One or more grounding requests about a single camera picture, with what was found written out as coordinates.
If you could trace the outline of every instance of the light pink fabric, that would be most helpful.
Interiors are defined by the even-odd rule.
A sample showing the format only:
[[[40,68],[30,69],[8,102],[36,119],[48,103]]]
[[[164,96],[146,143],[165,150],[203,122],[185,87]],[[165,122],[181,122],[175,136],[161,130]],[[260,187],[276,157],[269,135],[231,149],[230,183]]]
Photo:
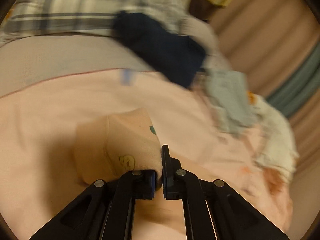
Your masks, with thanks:
[[[72,159],[76,126],[140,107],[147,109],[160,143],[168,144],[187,169],[200,178],[225,180],[287,230],[292,214],[288,186],[272,196],[252,160],[261,140],[259,127],[241,139],[219,133],[194,93],[159,73],[135,73],[131,86],[122,85],[121,76],[122,70],[109,70],[62,77],[0,99],[0,210],[19,240],[28,240],[85,189]],[[168,219],[140,216],[133,239],[186,239],[175,226],[183,225],[175,210],[180,203],[160,202],[148,202],[154,206],[147,210],[166,210]]]

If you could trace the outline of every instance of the plaid shirt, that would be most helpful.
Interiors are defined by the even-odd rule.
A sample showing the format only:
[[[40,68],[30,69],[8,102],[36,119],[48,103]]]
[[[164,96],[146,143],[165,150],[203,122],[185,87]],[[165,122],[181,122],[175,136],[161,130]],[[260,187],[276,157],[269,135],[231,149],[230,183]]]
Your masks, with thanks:
[[[142,12],[178,33],[185,9],[180,0],[17,0],[0,31],[0,46],[35,35],[80,32],[114,36],[115,15]]]

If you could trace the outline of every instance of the laundry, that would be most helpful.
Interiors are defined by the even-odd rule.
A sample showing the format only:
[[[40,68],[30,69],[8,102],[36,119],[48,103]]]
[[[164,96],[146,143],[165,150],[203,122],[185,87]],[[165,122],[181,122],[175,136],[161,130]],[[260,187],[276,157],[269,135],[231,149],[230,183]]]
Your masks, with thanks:
[[[245,75],[237,71],[207,69],[204,87],[221,131],[239,135],[256,117],[247,96]]]
[[[219,51],[219,40],[212,27],[191,15],[182,20],[180,35],[190,36],[205,49],[207,56],[214,56]]]
[[[278,170],[281,179],[290,183],[299,154],[288,120],[261,96],[255,95],[253,111],[259,116],[266,142],[255,161],[262,167]]]
[[[144,108],[78,125],[74,159],[87,184],[133,170],[155,170],[158,181],[162,175],[160,142]]]
[[[113,29],[120,41],[171,82],[188,88],[205,58],[205,50],[189,36],[167,32],[143,13],[120,12]]]
[[[17,0],[1,28],[0,47],[25,37],[57,33],[114,37],[112,24],[121,10],[144,12],[175,34],[186,16],[180,0]]]

